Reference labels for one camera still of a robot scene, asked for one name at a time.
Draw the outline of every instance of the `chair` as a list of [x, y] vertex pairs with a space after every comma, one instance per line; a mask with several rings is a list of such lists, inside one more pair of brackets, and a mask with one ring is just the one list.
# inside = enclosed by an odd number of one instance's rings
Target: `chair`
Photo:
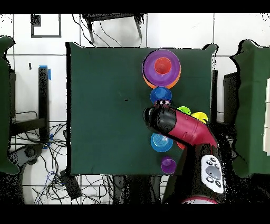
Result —
[[[16, 74], [5, 59], [7, 49], [14, 45], [9, 36], [0, 36], [0, 202], [22, 204], [22, 176], [27, 164], [34, 164], [49, 140], [49, 107], [47, 68], [38, 69], [38, 119], [12, 121], [15, 117]], [[11, 136], [30, 130], [40, 131], [40, 143], [10, 152]]]
[[135, 24], [139, 33], [140, 38], [142, 38], [141, 35], [141, 20], [143, 18], [143, 15], [145, 13], [138, 13], [138, 14], [132, 14], [132, 13], [100, 13], [100, 14], [82, 14], [83, 19], [85, 19], [87, 23], [87, 27], [89, 30], [90, 38], [92, 43], [94, 43], [94, 37], [92, 32], [92, 26], [94, 21], [102, 21], [102, 20], [111, 20], [113, 18], [124, 18], [124, 17], [132, 17], [134, 16]]

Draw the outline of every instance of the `white tile floor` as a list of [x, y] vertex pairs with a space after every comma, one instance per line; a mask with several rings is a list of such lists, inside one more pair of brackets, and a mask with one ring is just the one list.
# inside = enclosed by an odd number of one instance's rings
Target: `white tile floor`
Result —
[[[58, 35], [59, 24], [57, 14], [41, 14], [41, 27], [34, 28], [35, 35]], [[66, 121], [66, 41], [73, 41], [82, 46], [91, 46], [89, 32], [85, 28], [85, 20], [80, 21], [79, 14], [61, 14], [61, 38], [31, 38], [30, 15], [0, 15], [0, 35], [14, 38], [15, 45], [7, 51], [7, 59], [17, 73], [16, 82], [16, 112], [36, 111], [37, 109], [37, 68], [47, 65], [51, 69], [52, 79], [49, 81], [50, 92], [50, 126], [64, 124]], [[121, 18], [101, 21], [102, 28], [122, 46], [139, 46], [141, 48], [203, 48], [206, 44], [215, 43], [219, 46], [216, 57], [218, 70], [218, 111], [224, 111], [223, 77], [225, 74], [236, 71], [236, 66], [229, 58], [235, 54], [241, 40], [252, 39], [261, 46], [270, 45], [270, 13], [268, 14], [148, 14], [144, 16], [141, 26], [142, 40], [139, 38], [133, 18]], [[114, 40], [106, 36], [99, 22], [94, 22], [93, 30], [109, 46], [119, 46]], [[96, 46], [106, 44], [94, 34]], [[218, 120], [223, 121], [223, 115], [218, 113]], [[17, 119], [35, 118], [35, 114], [17, 115]], [[64, 140], [62, 132], [56, 138]], [[16, 139], [17, 144], [26, 143]], [[66, 149], [61, 148], [57, 156], [59, 169], [66, 167]], [[49, 171], [52, 170], [52, 157], [48, 150], [43, 150], [42, 156]], [[79, 176], [79, 184], [85, 195], [99, 194], [97, 181], [101, 177], [88, 175]], [[23, 178], [25, 203], [33, 204], [36, 191], [40, 192], [47, 179], [45, 163], [41, 157], [33, 166], [27, 166]], [[95, 182], [95, 188], [88, 186], [89, 181]], [[165, 190], [166, 182], [162, 182], [161, 194]], [[100, 188], [100, 194], [105, 194], [105, 188]], [[89, 198], [78, 199], [79, 204], [94, 203]], [[101, 198], [102, 203], [109, 203], [108, 194]], [[47, 203], [59, 201], [47, 200]]]

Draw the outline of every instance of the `green tabletop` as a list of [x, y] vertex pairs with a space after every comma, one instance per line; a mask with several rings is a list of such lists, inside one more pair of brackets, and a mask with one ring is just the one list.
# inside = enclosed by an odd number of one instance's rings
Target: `green tabletop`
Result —
[[[71, 173], [163, 175], [164, 156], [179, 161], [176, 142], [158, 153], [142, 112], [152, 105], [142, 77], [144, 58], [155, 49], [71, 48]], [[171, 88], [176, 106], [210, 114], [211, 56], [202, 49], [168, 49], [180, 60], [181, 76]]]
[[240, 43], [232, 57], [240, 72], [239, 109], [235, 127], [235, 172], [246, 177], [253, 173], [270, 174], [270, 156], [263, 152], [266, 85], [270, 78], [270, 48], [258, 47], [250, 40]]

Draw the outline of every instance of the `button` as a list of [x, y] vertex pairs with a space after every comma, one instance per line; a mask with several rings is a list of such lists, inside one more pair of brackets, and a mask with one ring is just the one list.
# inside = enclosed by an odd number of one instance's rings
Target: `button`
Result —
[[214, 166], [209, 166], [206, 168], [205, 172], [211, 176], [212, 178], [216, 179], [216, 180], [220, 180], [221, 179], [221, 172], [218, 168], [214, 167]]
[[216, 185], [217, 185], [219, 188], [221, 188], [221, 184], [220, 184], [220, 182], [215, 181], [215, 183], [216, 183]]
[[210, 160], [207, 160], [206, 163], [207, 163], [208, 165], [212, 165], [212, 164], [213, 164], [212, 161], [210, 161]]
[[210, 183], [213, 183], [214, 182], [214, 180], [211, 178], [211, 177], [206, 177], [206, 180], [208, 181], [208, 182], [210, 182]]

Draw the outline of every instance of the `blue tape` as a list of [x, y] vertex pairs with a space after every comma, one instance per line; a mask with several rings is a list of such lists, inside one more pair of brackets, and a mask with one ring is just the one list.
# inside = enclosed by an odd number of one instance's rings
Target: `blue tape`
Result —
[[50, 140], [51, 140], [51, 141], [53, 140], [53, 134], [50, 134]]
[[52, 78], [51, 78], [51, 69], [48, 69], [48, 79], [52, 80]]

